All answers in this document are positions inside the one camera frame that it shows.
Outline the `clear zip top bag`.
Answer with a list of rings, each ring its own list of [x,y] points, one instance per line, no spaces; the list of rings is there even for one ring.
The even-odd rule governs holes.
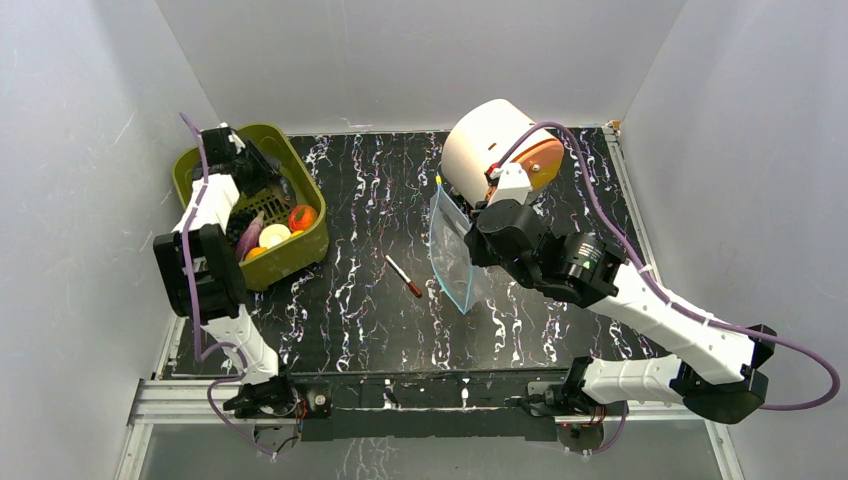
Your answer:
[[[486,271],[471,262],[464,237],[471,230],[468,215],[449,194],[440,175],[430,199],[429,258],[442,291],[456,309],[468,315],[475,305],[492,296]]]

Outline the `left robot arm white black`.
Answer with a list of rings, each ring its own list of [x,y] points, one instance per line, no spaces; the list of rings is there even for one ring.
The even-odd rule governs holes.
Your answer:
[[[176,226],[153,243],[168,300],[193,324],[196,358],[221,352],[235,367],[240,389],[224,410],[240,419],[289,416],[301,401],[299,391],[248,312],[243,257],[226,235],[239,198],[257,193],[280,172],[226,123],[190,131],[199,160],[187,205]]]

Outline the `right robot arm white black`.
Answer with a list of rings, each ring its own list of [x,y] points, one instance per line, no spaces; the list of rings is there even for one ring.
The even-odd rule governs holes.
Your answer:
[[[617,320],[667,352],[643,360],[578,357],[562,385],[530,394],[529,409],[587,414],[617,402],[656,401],[737,424],[764,406],[769,380],[758,368],[773,346],[686,317],[595,235],[558,234],[533,208],[505,200],[473,217],[464,242],[473,265],[499,266],[522,287]]]

